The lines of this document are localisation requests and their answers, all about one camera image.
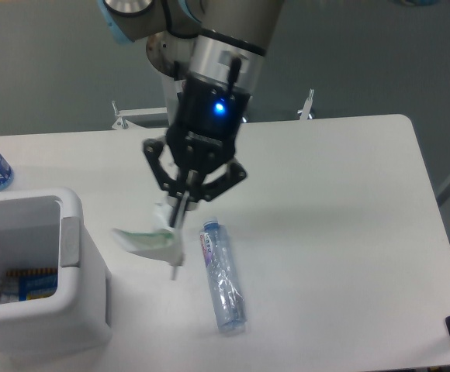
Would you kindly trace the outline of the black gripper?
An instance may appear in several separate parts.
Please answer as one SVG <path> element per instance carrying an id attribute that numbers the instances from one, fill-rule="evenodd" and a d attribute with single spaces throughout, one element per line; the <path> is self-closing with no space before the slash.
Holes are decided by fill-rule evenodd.
<path id="1" fill-rule="evenodd" d="M 193 209 L 192 205 L 202 200 L 211 202 L 247 178 L 247 171 L 233 158 L 236 137 L 250 98 L 251 94 L 246 91 L 237 88 L 228 91 L 222 84 L 189 74 L 166 140 L 153 138 L 142 142 L 143 154 L 157 185 L 167 193 L 171 228 L 183 227 L 185 214 Z M 167 145 L 178 168 L 176 178 L 170 176 L 161 162 Z M 199 179 L 192 176 L 184 190 L 180 177 L 190 171 L 204 177 L 225 163 L 226 170 L 214 181 L 199 183 Z"/>

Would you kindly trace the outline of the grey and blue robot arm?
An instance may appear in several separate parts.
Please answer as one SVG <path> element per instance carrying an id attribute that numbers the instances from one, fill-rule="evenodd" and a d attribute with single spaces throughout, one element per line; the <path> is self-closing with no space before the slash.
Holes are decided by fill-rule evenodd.
<path id="1" fill-rule="evenodd" d="M 168 33 L 189 52 L 168 50 L 173 76 L 183 76 L 166 133 L 143 152 L 168 195 L 171 227 L 200 201 L 243 181 L 235 141 L 258 81 L 283 4 L 280 1 L 100 1 L 113 36 L 132 43 Z"/>

